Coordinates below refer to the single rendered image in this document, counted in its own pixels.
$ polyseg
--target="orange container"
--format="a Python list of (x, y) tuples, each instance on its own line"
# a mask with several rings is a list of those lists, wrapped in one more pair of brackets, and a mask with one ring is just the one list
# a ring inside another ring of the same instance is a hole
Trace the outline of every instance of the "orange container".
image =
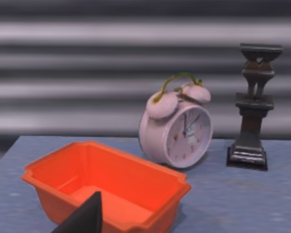
[(25, 167), (46, 215), (61, 224), (101, 191), (102, 233), (167, 233), (186, 175), (97, 142), (71, 143)]

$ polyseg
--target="clock face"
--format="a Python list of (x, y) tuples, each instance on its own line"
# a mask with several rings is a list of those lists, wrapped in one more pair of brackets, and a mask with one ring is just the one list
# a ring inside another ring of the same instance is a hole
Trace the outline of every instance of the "clock face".
[(210, 118), (200, 108), (182, 113), (173, 123), (167, 137), (170, 160), (181, 163), (202, 157), (211, 140)]

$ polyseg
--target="clock body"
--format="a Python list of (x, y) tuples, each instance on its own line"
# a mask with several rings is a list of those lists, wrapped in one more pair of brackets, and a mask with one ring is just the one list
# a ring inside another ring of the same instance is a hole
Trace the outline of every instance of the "clock body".
[(155, 162), (186, 168), (203, 157), (212, 132), (209, 112), (199, 104), (182, 100), (168, 118), (154, 120), (145, 111), (139, 125), (139, 143)]

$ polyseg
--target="blue tabletop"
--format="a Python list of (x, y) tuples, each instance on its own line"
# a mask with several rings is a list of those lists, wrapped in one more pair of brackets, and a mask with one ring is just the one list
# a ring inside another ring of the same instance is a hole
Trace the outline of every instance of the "blue tabletop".
[[(137, 139), (21, 137), (0, 161), (0, 233), (49, 233), (24, 166), (72, 141), (95, 140), (144, 157)], [(291, 141), (264, 141), (269, 171), (226, 167), (226, 142), (213, 140), (205, 160), (185, 170), (192, 190), (171, 233), (291, 233)]]

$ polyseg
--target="alarm clock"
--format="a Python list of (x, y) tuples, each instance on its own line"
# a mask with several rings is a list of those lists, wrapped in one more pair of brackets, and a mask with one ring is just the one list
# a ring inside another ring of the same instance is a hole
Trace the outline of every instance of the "alarm clock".
[[(166, 91), (169, 82), (184, 75), (192, 82)], [(210, 99), (210, 92), (192, 74), (178, 73), (168, 78), (147, 101), (140, 121), (139, 144), (144, 154), (175, 168), (197, 163), (212, 138), (212, 120), (203, 107)]]

